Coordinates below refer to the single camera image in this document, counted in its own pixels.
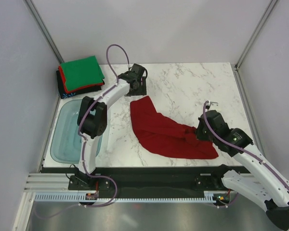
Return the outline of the dark red t shirt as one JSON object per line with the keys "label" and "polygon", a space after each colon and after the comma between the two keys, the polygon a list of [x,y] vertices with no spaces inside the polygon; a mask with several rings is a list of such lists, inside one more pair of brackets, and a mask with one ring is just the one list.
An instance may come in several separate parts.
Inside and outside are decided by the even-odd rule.
{"label": "dark red t shirt", "polygon": [[179,124],[156,111],[150,97],[130,103],[132,130],[149,152],[178,159],[216,159],[212,142],[200,141],[196,127]]}

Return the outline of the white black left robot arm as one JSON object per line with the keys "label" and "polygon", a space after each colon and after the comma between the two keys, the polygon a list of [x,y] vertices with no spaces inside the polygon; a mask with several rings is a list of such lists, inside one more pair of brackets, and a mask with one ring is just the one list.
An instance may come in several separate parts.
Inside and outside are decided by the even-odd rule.
{"label": "white black left robot arm", "polygon": [[104,132],[109,127],[108,109],[123,96],[146,95],[147,70],[134,64],[118,76],[116,83],[95,98],[84,97],[81,101],[77,125],[81,137],[81,154],[75,173],[70,177],[69,190],[92,190],[98,179],[92,175],[96,170],[96,155],[101,148]]}

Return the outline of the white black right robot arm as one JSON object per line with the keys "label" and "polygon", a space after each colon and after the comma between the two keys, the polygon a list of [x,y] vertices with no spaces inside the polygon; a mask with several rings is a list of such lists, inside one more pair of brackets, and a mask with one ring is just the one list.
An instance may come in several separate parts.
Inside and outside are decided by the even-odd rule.
{"label": "white black right robot arm", "polygon": [[212,186],[218,190],[226,187],[236,191],[258,205],[276,227],[289,230],[289,180],[263,156],[243,130],[229,128],[216,110],[203,109],[198,120],[197,138],[213,142],[258,181],[254,183],[230,167],[221,165],[221,173],[211,177]]}

